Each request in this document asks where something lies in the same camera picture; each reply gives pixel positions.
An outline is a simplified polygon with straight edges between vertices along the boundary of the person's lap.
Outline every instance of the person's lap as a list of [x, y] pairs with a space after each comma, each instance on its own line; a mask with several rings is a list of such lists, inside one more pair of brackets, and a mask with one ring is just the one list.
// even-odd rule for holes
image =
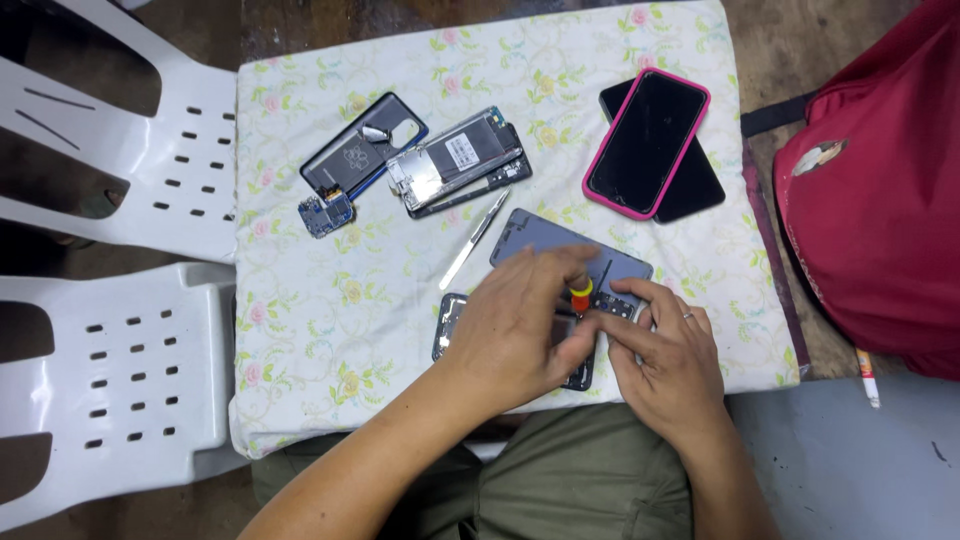
[[[300, 442], [253, 464], [265, 504], [346, 435]], [[537, 412], [483, 465], [463, 446], [411, 486], [381, 537], [692, 538], [677, 453], [627, 405]]]

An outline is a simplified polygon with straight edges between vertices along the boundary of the phone frame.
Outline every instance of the phone frame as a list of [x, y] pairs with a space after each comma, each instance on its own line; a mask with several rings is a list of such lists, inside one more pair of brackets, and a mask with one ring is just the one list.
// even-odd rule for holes
[[[684, 145], [681, 147], [680, 153], [674, 159], [673, 166], [670, 168], [670, 172], [667, 174], [666, 180], [663, 181], [663, 185], [660, 187], [660, 192], [657, 194], [657, 199], [654, 201], [654, 204], [650, 207], [648, 211], [641, 212], [641, 211], [624, 207], [622, 205], [618, 205], [617, 203], [601, 195], [600, 193], [593, 191], [593, 189], [591, 189], [590, 186], [588, 185], [588, 182], [590, 177], [593, 175], [593, 169], [596, 167], [597, 163], [600, 161], [600, 157], [603, 156], [604, 151], [607, 149], [607, 144], [610, 142], [613, 132], [616, 131], [616, 127], [620, 123], [620, 117], [623, 115], [623, 111], [625, 110], [627, 105], [630, 103], [630, 100], [633, 99], [634, 94], [636, 93], [636, 89], [640, 84], [640, 81], [643, 79], [643, 77], [645, 77], [649, 73], [657, 73], [659, 75], [662, 75], [663, 77], [666, 77], [667, 79], [672, 79], [673, 81], [681, 85], [690, 86], [691, 88], [694, 88], [698, 91], [703, 92], [704, 104], [700, 107], [700, 111], [697, 113], [697, 118], [696, 120], [694, 120], [693, 126], [690, 128], [690, 132], [686, 136]], [[676, 75], [667, 73], [666, 71], [663, 71], [662, 69], [657, 69], [656, 67], [647, 67], [647, 68], [641, 69], [640, 72], [637, 73], [636, 78], [634, 79], [634, 85], [630, 87], [630, 92], [627, 94], [627, 99], [623, 101], [623, 105], [620, 106], [620, 110], [616, 112], [616, 117], [613, 119], [613, 122], [611, 123], [610, 128], [607, 130], [607, 134], [604, 135], [603, 141], [600, 142], [600, 148], [597, 150], [596, 155], [593, 157], [593, 161], [590, 163], [590, 167], [587, 169], [587, 174], [584, 175], [584, 179], [581, 182], [581, 189], [583, 190], [584, 195], [593, 202], [600, 203], [601, 205], [609, 209], [613, 209], [614, 211], [617, 211], [637, 221], [643, 221], [653, 217], [654, 214], [657, 213], [657, 208], [660, 206], [660, 201], [663, 200], [663, 195], [666, 193], [667, 188], [670, 187], [670, 183], [673, 181], [673, 175], [677, 172], [677, 168], [680, 166], [680, 161], [684, 158], [684, 154], [686, 153], [686, 148], [690, 145], [690, 140], [693, 138], [694, 135], [696, 135], [697, 129], [700, 128], [701, 122], [703, 122], [704, 117], [707, 115], [707, 108], [709, 107], [709, 105], [710, 105], [710, 92], [704, 86], [693, 83], [692, 81], [688, 81], [687, 79], [677, 77]]]

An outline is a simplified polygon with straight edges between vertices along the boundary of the concrete floor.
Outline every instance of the concrete floor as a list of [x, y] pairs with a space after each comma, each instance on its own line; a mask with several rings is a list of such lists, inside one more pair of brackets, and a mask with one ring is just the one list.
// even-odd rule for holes
[[[432, 0], [393, 0], [426, 5]], [[917, 0], [724, 0], [731, 24], [744, 111], [809, 92], [902, 18]], [[575, 1], [564, 2], [574, 7]], [[235, 70], [241, 61], [241, 2], [236, 0], [155, 0], [137, 10], [144, 24], [195, 60]], [[451, 21], [451, 24], [474, 20]], [[117, 52], [104, 40], [78, 37], [55, 26], [35, 32], [28, 65], [55, 79], [129, 110], [150, 113], [156, 107], [159, 80], [149, 66]], [[121, 73], [138, 73], [137, 86], [120, 84]], [[768, 201], [773, 154], [801, 126], [786, 126], [751, 141]], [[0, 130], [0, 192], [65, 211], [90, 195], [114, 187], [115, 180], [84, 170], [70, 160]], [[65, 188], [62, 178], [71, 178]], [[0, 249], [17, 257], [0, 261], [0, 273], [91, 279], [127, 274], [183, 260], [153, 250], [94, 244], [63, 248], [44, 233], [0, 222]], [[804, 323], [807, 347], [819, 375], [849, 375], [840, 368], [849, 346], [791, 288]], [[33, 356], [28, 345], [49, 343], [42, 331], [24, 323], [30, 317], [0, 309], [0, 335], [29, 341], [17, 350]], [[0, 458], [6, 455], [0, 448]], [[0, 478], [7, 478], [0, 463]], [[48, 519], [0, 534], [0, 540], [27, 538], [234, 538], [256, 512], [249, 467], [178, 488], [84, 503]]]

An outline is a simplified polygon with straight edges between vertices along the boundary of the table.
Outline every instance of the table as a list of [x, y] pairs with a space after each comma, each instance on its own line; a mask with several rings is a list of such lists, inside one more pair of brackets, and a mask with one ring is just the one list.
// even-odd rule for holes
[[[579, 192], [606, 129], [595, 96], [650, 64], [710, 89], [698, 137], [728, 194], [722, 207], [662, 228]], [[248, 64], [239, 79], [238, 385], [230, 412], [241, 453], [258, 458], [300, 438], [355, 428], [429, 366], [436, 282], [490, 197], [413, 222], [386, 185], [375, 184], [357, 201], [356, 224], [324, 240], [307, 236], [295, 210], [310, 193], [297, 176], [300, 163], [387, 89], [434, 133], [493, 102], [517, 124], [535, 176], [516, 185], [492, 230], [520, 206], [644, 258], [658, 281], [707, 307], [728, 391], [799, 382], [798, 354], [740, 175], [738, 85], [718, 2], [353, 43]], [[493, 240], [481, 241], [452, 290], [469, 291], [490, 270]], [[558, 390], [524, 409], [617, 399], [600, 351], [589, 392]]]

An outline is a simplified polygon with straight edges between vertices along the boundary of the chair backrest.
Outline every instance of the chair backrest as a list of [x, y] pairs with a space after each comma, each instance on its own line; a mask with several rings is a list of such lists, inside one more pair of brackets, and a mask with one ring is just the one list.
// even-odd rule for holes
[[0, 217], [232, 263], [236, 73], [190, 60], [107, 0], [57, 1], [149, 61], [160, 102], [156, 116], [141, 116], [0, 59], [0, 126], [131, 184], [104, 219], [5, 197]]
[[[0, 505], [0, 530], [243, 462], [227, 419], [234, 280], [199, 262], [88, 282], [0, 277], [0, 300], [43, 308], [55, 343], [0, 364], [0, 437], [53, 437], [39, 485]], [[196, 470], [196, 453], [224, 447], [219, 470]]]

